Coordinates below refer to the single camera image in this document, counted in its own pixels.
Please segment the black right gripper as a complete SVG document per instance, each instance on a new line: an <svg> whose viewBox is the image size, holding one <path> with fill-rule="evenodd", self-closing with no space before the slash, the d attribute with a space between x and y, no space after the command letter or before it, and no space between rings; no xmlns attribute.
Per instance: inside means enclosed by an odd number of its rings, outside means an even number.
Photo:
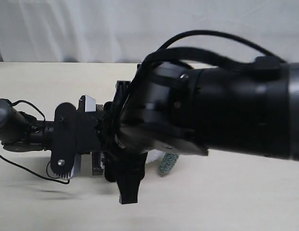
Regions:
<svg viewBox="0 0 299 231"><path fill-rule="evenodd" d="M138 64L134 80L119 82L105 118L105 178L116 182L119 203L138 203L150 152L208 155L194 104L203 68L182 62Z"/></svg>

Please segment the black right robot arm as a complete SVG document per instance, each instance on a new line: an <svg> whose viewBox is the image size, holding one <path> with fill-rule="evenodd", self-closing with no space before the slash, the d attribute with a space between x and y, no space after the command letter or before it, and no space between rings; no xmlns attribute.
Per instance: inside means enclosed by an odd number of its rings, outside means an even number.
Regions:
<svg viewBox="0 0 299 231"><path fill-rule="evenodd" d="M264 73L164 63L138 71L112 108L119 116L107 152L123 205L137 203L151 150L299 161L299 63Z"/></svg>

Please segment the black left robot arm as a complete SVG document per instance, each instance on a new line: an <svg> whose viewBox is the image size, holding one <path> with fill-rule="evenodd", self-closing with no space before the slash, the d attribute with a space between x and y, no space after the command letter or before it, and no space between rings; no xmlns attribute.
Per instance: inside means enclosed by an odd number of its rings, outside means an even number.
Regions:
<svg viewBox="0 0 299 231"><path fill-rule="evenodd" d="M33 115L16 110L15 106L20 103L31 106L43 119L38 120ZM6 151L25 153L50 150L53 124L33 103L0 98L0 142Z"/></svg>

